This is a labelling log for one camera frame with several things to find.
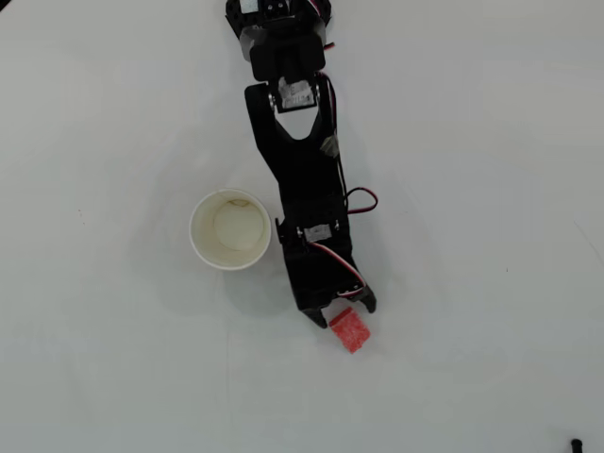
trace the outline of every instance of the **cup rim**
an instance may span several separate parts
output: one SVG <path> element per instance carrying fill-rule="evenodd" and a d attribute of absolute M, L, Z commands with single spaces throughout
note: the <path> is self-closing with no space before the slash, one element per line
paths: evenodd
<path fill-rule="evenodd" d="M 211 262 L 209 261 L 207 258 L 205 258 L 201 253 L 199 253 L 199 250 L 197 250 L 197 247 L 195 246 L 195 242 L 193 241 L 193 218 L 194 216 L 197 214 L 197 210 L 199 210 L 199 207 L 210 197 L 215 196 L 219 193 L 222 192 L 235 192 L 235 193 L 240 193 L 242 195 L 245 195 L 247 197 L 249 197 L 254 203 L 256 203 L 256 206 L 260 209 L 260 212 L 262 214 L 262 216 L 264 217 L 263 220 L 266 221 L 266 223 L 268 224 L 268 238 L 266 240 L 266 245 L 264 246 L 264 248 L 262 249 L 262 251 L 260 252 L 260 254 L 255 257 L 252 261 L 241 265 L 241 266 L 221 266 L 220 264 L 216 264 L 215 262 Z M 218 269 L 220 271 L 242 271 L 243 269 L 247 269 L 249 267 L 252 267 L 254 264 L 256 264 L 266 253 L 266 251 L 268 250 L 269 245 L 271 244 L 271 239 L 273 238 L 273 226 L 271 224 L 271 216 L 268 213 L 268 210 L 266 210 L 266 208 L 264 207 L 264 205 L 262 204 L 262 202 L 260 202 L 260 200 L 252 195 L 249 192 L 243 191 L 241 189 L 229 189 L 229 188 L 225 188 L 225 189 L 220 189 L 218 191 L 212 192 L 212 193 L 208 193 L 206 196 L 204 196 L 201 201 L 199 203 L 197 203 L 197 205 L 195 206 L 195 209 L 193 210 L 193 213 L 191 214 L 191 219 L 189 220 L 189 241 L 191 242 L 191 247 L 193 248 L 193 250 L 195 251 L 195 254 L 197 254 L 197 256 L 203 261 L 205 262 L 207 265 L 213 267 L 214 269 Z"/>

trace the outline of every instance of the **black object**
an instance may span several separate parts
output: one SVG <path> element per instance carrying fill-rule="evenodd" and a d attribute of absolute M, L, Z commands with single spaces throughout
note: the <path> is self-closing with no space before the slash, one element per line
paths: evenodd
<path fill-rule="evenodd" d="M 579 439 L 573 439 L 570 445 L 573 448 L 573 453 L 583 453 L 583 442 Z"/>
<path fill-rule="evenodd" d="M 277 234 L 295 301 L 314 323 L 326 328 L 321 309 L 338 294 L 354 294 L 348 299 L 362 302 L 370 312 L 377 303 L 369 286 L 354 291 L 361 283 L 337 259 L 309 246 L 309 241 L 320 242 L 357 268 L 337 146 L 335 97 L 328 78 L 319 72 L 325 66 L 331 4 L 292 0 L 289 15 L 276 18 L 275 1 L 259 0 L 258 5 L 257 12 L 242 14 L 240 0 L 228 0 L 226 17 L 255 78 L 265 82 L 248 87 L 245 102 L 258 149 L 279 185 L 285 219 L 277 221 Z M 294 140 L 277 121 L 275 110 L 309 107 L 318 107 L 310 135 Z M 322 236 L 313 237 L 316 228 Z"/>
<path fill-rule="evenodd" d="M 4 9 L 6 5 L 10 3 L 10 0 L 0 0 L 0 11 Z"/>

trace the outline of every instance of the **red block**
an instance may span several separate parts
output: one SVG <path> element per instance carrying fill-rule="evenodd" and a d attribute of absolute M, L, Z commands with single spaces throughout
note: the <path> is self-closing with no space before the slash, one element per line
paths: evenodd
<path fill-rule="evenodd" d="M 371 332 L 367 326 L 350 308 L 333 318 L 329 326 L 351 354 L 361 349 L 362 345 L 371 336 Z"/>

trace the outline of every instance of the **red foam cube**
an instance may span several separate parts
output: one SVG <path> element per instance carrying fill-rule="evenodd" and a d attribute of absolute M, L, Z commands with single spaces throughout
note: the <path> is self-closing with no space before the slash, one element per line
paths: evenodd
<path fill-rule="evenodd" d="M 371 336 L 371 332 L 367 326 L 350 308 L 333 318 L 329 323 L 329 326 L 351 354 L 354 354 L 361 349 L 363 344 Z"/>

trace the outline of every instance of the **white paper cup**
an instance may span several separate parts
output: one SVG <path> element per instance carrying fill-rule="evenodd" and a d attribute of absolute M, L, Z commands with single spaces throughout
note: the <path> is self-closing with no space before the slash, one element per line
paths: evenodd
<path fill-rule="evenodd" d="M 222 189 L 199 202 L 189 233 L 193 249 L 203 261 L 223 271 L 254 265 L 271 242 L 271 218 L 253 195 Z"/>

